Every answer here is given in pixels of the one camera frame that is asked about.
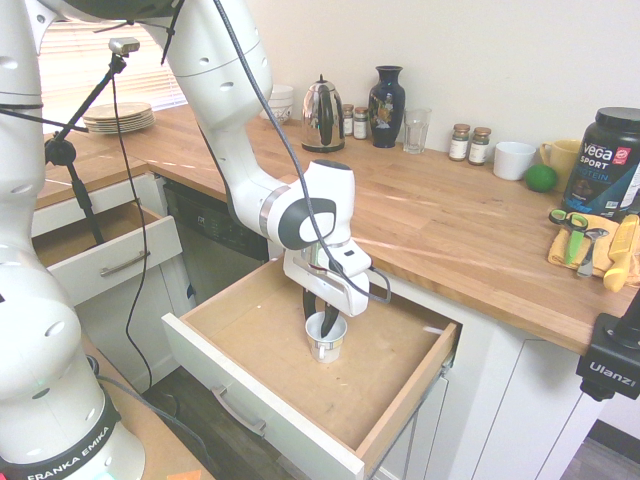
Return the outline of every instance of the white wall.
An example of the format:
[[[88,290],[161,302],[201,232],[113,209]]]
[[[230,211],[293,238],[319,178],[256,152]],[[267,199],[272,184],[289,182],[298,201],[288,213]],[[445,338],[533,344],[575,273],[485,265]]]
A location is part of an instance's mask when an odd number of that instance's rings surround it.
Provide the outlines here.
[[[582,138],[603,106],[640,107],[635,0],[247,0],[295,114],[320,73],[366,105],[376,65],[400,65],[407,108],[433,109],[427,146],[454,123],[501,140]]]

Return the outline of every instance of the electric kettle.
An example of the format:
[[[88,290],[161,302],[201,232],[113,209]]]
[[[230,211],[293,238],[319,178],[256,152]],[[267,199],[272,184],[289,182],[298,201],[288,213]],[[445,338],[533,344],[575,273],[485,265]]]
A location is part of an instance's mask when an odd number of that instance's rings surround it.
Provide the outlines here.
[[[311,85],[302,105],[302,148],[335,152],[344,147],[342,102],[336,87],[322,75]]]

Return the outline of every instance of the salt shaker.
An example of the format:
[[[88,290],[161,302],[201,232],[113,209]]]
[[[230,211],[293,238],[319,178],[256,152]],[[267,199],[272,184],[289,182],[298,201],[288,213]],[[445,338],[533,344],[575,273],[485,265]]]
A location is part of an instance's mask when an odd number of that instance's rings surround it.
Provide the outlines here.
[[[349,103],[342,105],[342,113],[344,114],[344,134],[353,135],[353,105]]]
[[[353,137],[358,140],[364,140],[367,138],[367,121],[368,108],[356,107],[355,114],[353,115]]]

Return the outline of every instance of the window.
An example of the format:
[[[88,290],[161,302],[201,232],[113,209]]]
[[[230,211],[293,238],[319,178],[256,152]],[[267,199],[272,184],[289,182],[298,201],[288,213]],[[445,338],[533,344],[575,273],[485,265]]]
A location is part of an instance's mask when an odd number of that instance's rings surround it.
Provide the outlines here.
[[[160,65],[162,49],[140,26],[125,26],[116,30],[94,33],[117,25],[83,22],[59,22],[49,27],[40,52],[43,116],[67,122],[87,95],[109,69],[114,37],[135,37],[140,50],[126,59],[127,68],[116,75],[118,103],[146,102],[154,110],[186,103],[167,62]],[[93,105],[113,103],[111,84]],[[51,132],[56,127],[45,126]]]

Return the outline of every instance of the scissors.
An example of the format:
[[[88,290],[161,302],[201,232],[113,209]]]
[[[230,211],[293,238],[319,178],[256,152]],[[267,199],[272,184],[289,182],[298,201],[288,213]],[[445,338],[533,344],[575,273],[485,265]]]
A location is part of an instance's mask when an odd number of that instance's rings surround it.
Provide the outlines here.
[[[549,214],[549,220],[556,225],[567,227],[571,231],[571,237],[569,238],[567,250],[564,255],[564,263],[566,265],[570,265],[576,258],[578,250],[580,250],[580,245],[582,245],[582,239],[584,238],[584,232],[589,226],[589,220],[579,213],[567,213],[560,209],[552,210]]]

